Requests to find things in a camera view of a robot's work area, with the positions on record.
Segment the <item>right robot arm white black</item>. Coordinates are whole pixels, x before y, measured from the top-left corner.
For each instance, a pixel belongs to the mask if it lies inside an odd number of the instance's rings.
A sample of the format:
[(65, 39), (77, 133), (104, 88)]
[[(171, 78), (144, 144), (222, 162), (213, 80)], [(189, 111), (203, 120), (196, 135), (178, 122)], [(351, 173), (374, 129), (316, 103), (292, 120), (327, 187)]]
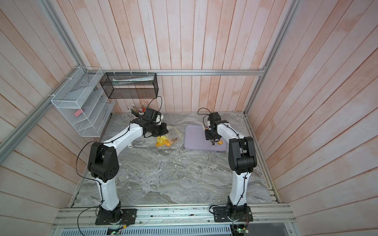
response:
[(229, 217), (247, 213), (247, 187), (249, 177), (257, 166), (255, 142), (251, 136), (244, 136), (222, 120), (217, 112), (208, 115), (205, 139), (213, 145), (224, 139), (228, 144), (228, 163), (233, 172), (231, 192), (227, 199), (226, 212)]

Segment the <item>orange swirl cookie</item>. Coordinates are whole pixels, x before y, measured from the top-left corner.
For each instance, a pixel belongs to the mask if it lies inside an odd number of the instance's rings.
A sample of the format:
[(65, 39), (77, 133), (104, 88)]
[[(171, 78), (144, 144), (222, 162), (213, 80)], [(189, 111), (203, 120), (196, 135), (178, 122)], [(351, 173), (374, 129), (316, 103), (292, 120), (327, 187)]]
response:
[(167, 137), (165, 136), (158, 136), (157, 137), (157, 142), (156, 142), (156, 147), (162, 147), (162, 146), (170, 146), (170, 141)]

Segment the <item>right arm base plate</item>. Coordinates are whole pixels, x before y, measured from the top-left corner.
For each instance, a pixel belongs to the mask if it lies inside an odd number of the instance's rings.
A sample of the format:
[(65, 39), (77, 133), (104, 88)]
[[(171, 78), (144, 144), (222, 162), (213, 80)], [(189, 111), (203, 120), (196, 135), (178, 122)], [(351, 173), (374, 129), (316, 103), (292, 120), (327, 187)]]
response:
[(253, 222), (253, 215), (251, 208), (247, 205), (237, 206), (236, 209), (227, 205), (223, 206), (214, 206), (210, 209), (210, 212), (214, 216), (215, 222)]

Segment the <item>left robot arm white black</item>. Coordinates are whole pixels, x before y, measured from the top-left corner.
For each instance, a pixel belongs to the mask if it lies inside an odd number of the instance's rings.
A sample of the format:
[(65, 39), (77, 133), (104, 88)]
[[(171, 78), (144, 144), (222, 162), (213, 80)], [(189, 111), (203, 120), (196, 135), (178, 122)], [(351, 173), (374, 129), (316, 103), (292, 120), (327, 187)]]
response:
[(88, 171), (97, 182), (101, 196), (100, 216), (104, 216), (112, 224), (118, 223), (122, 217), (121, 202), (117, 195), (115, 178), (119, 172), (118, 154), (130, 146), (132, 142), (150, 133), (152, 137), (168, 133), (163, 115), (154, 109), (147, 108), (145, 113), (134, 120), (114, 137), (91, 146)]

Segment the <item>clear resealable plastic bag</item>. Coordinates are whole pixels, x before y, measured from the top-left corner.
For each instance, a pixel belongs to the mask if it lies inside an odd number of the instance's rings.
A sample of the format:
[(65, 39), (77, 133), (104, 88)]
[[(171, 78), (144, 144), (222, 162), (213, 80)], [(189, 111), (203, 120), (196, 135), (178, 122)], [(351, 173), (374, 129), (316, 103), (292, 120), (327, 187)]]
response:
[(177, 138), (177, 142), (179, 142), (182, 139), (182, 136), (178, 129), (174, 126), (167, 126), (168, 133), (164, 134), (163, 136), (167, 137), (168, 139), (175, 139)]

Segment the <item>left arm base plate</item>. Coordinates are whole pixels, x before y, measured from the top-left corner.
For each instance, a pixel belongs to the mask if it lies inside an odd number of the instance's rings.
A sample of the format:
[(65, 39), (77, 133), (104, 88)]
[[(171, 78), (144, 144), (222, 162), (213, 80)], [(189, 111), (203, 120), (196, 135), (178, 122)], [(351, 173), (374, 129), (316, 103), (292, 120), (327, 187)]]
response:
[(100, 209), (95, 225), (132, 225), (135, 223), (136, 208), (116, 208), (113, 211)]

